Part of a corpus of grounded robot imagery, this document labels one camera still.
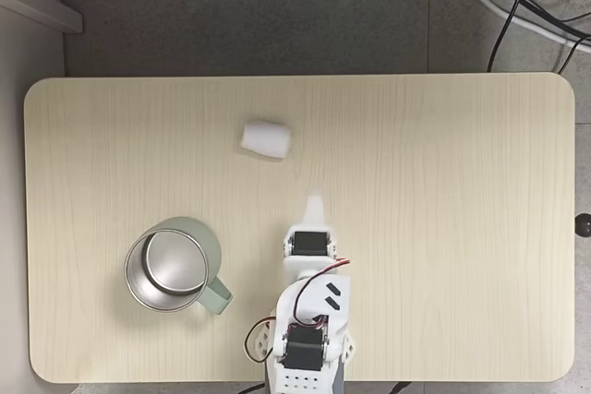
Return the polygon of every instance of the floor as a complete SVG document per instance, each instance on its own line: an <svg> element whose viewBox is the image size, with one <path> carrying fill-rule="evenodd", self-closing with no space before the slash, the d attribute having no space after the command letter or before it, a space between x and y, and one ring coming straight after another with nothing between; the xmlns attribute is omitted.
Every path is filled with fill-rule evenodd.
<svg viewBox="0 0 591 394"><path fill-rule="evenodd" d="M85 17L66 37L73 77L481 72L501 29L476 0L63 0ZM507 5L506 0L499 0ZM539 0L560 17L591 0ZM591 29L591 19L579 23ZM497 71L550 71L564 50L511 27ZM591 56L564 76L576 95L576 212L591 212ZM547 384L414 383L404 394L554 394L591 391L591 244L576 241L576 358ZM79 394L232 394L245 384L85 385ZM392 383L350 383L387 394Z"/></svg>

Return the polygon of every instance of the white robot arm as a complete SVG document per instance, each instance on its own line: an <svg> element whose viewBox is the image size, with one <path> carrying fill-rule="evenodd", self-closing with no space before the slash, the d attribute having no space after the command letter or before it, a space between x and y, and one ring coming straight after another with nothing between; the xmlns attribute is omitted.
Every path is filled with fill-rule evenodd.
<svg viewBox="0 0 591 394"><path fill-rule="evenodd" d="M266 361L272 394L343 392L344 364L354 344L348 332L351 283L337 269L349 262L337 258L323 212L322 198L309 197L302 223L283 241L286 288L269 331L272 352Z"/></svg>

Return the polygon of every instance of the table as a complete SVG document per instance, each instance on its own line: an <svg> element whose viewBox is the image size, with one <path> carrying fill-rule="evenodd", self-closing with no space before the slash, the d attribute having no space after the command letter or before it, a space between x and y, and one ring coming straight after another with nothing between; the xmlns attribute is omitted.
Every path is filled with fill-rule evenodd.
<svg viewBox="0 0 591 394"><path fill-rule="evenodd" d="M238 147L289 125L283 161ZM574 100L552 74L50 79L25 103L30 360L52 382L261 380L241 350L311 189L352 264L349 380L549 381L574 348ZM158 314L128 248L205 221L234 293Z"/></svg>

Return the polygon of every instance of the mug rim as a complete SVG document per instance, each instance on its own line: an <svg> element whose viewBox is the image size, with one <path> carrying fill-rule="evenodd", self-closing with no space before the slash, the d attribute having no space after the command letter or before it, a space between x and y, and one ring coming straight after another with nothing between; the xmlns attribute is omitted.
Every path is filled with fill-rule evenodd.
<svg viewBox="0 0 591 394"><path fill-rule="evenodd" d="M160 308L157 308L155 306L150 306L149 304L147 304L146 302L144 302L143 300L141 300L138 297L138 295L134 292L133 288L131 288L131 284L129 283L129 273L128 273L129 266L128 265L129 265L129 260L130 260L130 258L132 256L132 254L136 251L136 248L138 248L138 246L142 243L142 241L145 243L145 241L148 239L148 237L150 237L151 235L155 235L156 233L176 233L176 234L180 234L180 235L185 236L188 240L190 240L198 248L198 250L200 251L201 255L203 256L203 260L205 262L205 277L203 279L203 284L201 284L201 287L195 293L195 296L193 298L191 298L185 304L183 304L181 306L178 306L177 308L160 309ZM142 271L146 274L146 277L148 278L148 280L150 281L150 283L155 288L157 288L160 291L163 290L162 288L159 288L158 285L155 285L154 284L154 282L148 276L148 273L146 272L146 269L143 268L143 266L142 266ZM191 234L185 233L183 231L179 231L179 230L177 230L175 228L165 228L165 227L162 227L162 228L150 228L143 235L141 235L138 240L136 240L136 242L131 246L131 248L129 248L129 251L127 252L127 256L126 256L126 261L125 261L125 264L124 264L124 277L126 279L126 285L127 285L127 288L129 289L129 292L131 293L131 295L133 295L134 299L136 299L136 301L139 302L139 304L145 306L146 308L151 309L152 311L156 311L158 313L173 313L175 311L180 311L182 309L185 309L185 308L191 306L203 294L203 292L205 291L205 288L209 284L210 266L209 266L209 262L208 262L208 259L207 259L207 255L205 254L205 251L203 251L203 248L201 247L201 245L199 244L199 242L197 241L197 239L195 237L193 237ZM166 291L164 291L164 292L167 295L171 296L171 297L189 295L189 294L172 294L172 293L169 293L169 292L166 292Z"/></svg>

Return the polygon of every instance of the light green mug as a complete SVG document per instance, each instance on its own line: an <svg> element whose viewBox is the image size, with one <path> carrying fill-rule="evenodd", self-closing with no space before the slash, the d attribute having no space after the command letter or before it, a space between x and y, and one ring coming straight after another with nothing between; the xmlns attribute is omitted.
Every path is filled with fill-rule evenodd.
<svg viewBox="0 0 591 394"><path fill-rule="evenodd" d="M232 294L218 279L222 249L213 231L189 217L173 217L146 231L127 254L127 287L138 302L174 312L199 301L221 314Z"/></svg>

